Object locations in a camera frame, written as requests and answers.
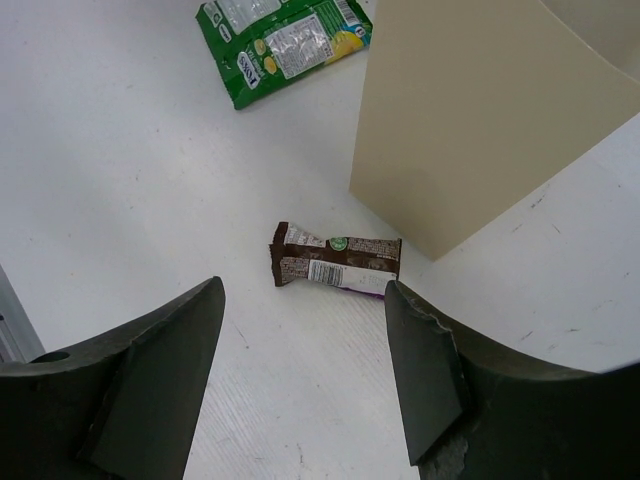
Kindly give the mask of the green Fox's candy bag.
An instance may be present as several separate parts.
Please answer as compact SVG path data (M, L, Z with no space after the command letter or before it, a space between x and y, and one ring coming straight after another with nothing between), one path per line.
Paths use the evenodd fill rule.
M369 46L356 1L207 1L196 21L237 110Z

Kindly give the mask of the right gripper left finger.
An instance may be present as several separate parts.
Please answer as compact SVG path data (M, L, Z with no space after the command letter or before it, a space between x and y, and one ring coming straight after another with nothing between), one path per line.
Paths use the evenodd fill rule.
M210 278L93 338L1 367L5 479L180 479L225 309Z

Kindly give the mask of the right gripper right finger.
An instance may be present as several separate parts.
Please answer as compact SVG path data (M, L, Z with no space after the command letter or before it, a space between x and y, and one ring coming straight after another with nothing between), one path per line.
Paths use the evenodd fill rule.
M387 285L410 464L423 479L635 479L639 367L592 373L516 351Z

